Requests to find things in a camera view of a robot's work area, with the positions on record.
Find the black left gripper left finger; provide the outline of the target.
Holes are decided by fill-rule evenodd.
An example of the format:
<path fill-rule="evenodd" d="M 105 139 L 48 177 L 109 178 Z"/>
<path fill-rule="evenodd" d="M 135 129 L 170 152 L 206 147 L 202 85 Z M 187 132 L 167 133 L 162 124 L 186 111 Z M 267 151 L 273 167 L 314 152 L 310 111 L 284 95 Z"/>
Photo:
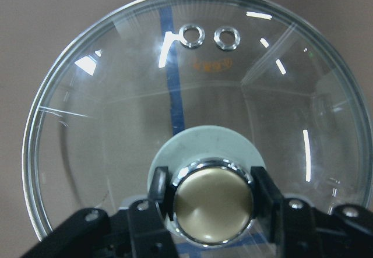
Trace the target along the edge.
<path fill-rule="evenodd" d="M 177 257 L 162 211 L 168 176 L 157 167 L 147 198 L 113 216 L 99 208 L 75 212 L 24 257 Z"/>

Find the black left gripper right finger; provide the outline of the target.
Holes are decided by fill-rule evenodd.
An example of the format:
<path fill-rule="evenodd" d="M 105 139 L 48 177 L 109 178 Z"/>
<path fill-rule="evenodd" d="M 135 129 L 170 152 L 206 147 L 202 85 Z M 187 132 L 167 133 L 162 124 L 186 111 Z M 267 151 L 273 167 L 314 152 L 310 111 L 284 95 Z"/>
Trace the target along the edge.
<path fill-rule="evenodd" d="M 254 217 L 276 257 L 372 257 L 372 212 L 342 204 L 330 214 L 284 197 L 264 167 L 252 167 Z"/>

